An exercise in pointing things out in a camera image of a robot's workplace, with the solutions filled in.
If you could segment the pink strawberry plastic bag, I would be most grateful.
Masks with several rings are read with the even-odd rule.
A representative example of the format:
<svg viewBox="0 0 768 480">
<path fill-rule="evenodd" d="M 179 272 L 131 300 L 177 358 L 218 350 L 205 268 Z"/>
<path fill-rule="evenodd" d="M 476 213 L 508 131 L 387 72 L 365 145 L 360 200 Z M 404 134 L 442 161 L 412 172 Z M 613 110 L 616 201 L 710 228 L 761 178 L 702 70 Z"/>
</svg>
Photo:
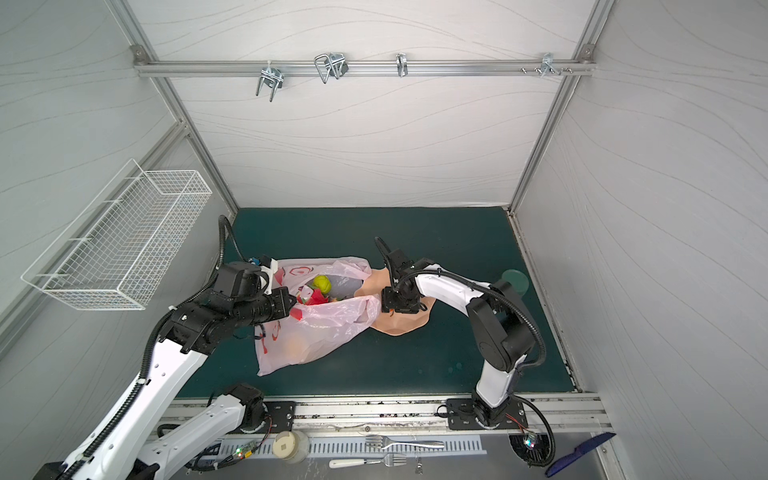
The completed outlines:
<svg viewBox="0 0 768 480">
<path fill-rule="evenodd" d="M 255 329 L 258 375 L 318 360 L 368 329 L 381 313 L 379 295 L 355 297 L 371 275 L 367 260 L 359 257 L 279 260 L 276 287 L 287 287 L 297 298 L 302 285 L 312 287 L 318 275 L 328 276 L 332 290 L 322 305 L 297 304 L 281 320 Z"/>
</svg>

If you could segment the red dragon fruit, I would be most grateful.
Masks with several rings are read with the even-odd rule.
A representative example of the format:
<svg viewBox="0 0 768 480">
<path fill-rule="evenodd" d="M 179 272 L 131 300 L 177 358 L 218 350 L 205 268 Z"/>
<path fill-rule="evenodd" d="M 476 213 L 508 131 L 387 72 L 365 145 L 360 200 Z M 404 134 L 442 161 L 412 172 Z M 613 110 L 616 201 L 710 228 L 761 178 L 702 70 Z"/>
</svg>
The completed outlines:
<svg viewBox="0 0 768 480">
<path fill-rule="evenodd" d="M 302 285 L 297 292 L 297 299 L 303 305 L 322 305 L 329 302 L 329 298 L 317 288 Z"/>
</svg>

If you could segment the green apple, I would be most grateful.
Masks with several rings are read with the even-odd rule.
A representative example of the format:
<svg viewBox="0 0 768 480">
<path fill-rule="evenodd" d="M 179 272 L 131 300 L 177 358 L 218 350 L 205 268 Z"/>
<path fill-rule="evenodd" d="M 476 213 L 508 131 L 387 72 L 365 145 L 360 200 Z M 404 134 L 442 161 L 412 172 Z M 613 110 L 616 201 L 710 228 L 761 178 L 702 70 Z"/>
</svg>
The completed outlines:
<svg viewBox="0 0 768 480">
<path fill-rule="evenodd" d="M 328 295 L 332 290 L 332 282 L 328 276 L 318 275 L 312 280 L 312 288 L 319 290 L 322 295 Z"/>
</svg>

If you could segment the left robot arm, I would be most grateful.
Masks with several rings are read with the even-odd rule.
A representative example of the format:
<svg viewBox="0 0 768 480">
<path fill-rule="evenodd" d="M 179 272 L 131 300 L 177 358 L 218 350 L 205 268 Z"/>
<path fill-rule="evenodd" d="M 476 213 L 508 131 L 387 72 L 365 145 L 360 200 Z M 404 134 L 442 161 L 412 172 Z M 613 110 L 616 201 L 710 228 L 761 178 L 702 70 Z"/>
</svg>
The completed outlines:
<svg viewBox="0 0 768 480">
<path fill-rule="evenodd" d="M 168 479 L 227 433 L 270 428 L 263 393 L 236 384 L 206 409 L 154 442 L 157 423 L 190 377 L 224 341 L 245 327 L 288 317 L 296 305 L 276 282 L 268 256 L 219 259 L 211 278 L 153 327 L 139 373 L 95 430 L 38 479 Z"/>
</svg>

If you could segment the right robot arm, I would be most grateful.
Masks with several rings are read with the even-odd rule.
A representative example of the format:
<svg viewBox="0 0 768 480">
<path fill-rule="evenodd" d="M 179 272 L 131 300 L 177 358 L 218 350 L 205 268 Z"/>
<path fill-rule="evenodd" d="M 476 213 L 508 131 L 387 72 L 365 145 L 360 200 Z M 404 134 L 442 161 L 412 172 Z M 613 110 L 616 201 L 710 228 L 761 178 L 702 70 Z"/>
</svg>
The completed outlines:
<svg viewBox="0 0 768 480">
<path fill-rule="evenodd" d="M 433 298 L 468 319 L 484 364 L 473 394 L 480 427 L 494 429 L 505 410 L 520 401 L 514 394 L 523 371 L 543 364 L 547 347 L 538 324 L 514 287 L 505 280 L 477 282 L 428 259 L 411 260 L 402 250 L 375 239 L 390 284 L 382 289 L 386 313 L 416 314 Z"/>
</svg>

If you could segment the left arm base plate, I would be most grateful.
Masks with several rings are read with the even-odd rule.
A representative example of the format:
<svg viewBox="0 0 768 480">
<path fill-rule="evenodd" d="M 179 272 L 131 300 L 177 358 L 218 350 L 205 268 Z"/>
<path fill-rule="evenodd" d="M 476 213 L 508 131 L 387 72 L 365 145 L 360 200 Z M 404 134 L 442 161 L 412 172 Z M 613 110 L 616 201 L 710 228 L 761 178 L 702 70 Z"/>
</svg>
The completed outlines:
<svg viewBox="0 0 768 480">
<path fill-rule="evenodd" d="M 296 403 L 292 401 L 260 401 L 247 406 L 242 423 L 234 430 L 239 434 L 265 434 L 291 431 Z"/>
</svg>

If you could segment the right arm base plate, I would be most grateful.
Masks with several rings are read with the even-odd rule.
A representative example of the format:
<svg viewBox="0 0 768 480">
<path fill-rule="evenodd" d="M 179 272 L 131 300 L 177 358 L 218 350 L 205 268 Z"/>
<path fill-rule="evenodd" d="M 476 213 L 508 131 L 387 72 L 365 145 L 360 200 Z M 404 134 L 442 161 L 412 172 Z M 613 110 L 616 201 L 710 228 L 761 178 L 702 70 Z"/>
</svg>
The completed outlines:
<svg viewBox="0 0 768 480">
<path fill-rule="evenodd" d="M 449 398 L 440 414 L 452 431 L 520 430 L 528 427 L 524 406 L 507 399 L 498 407 L 489 407 L 479 398 Z"/>
</svg>

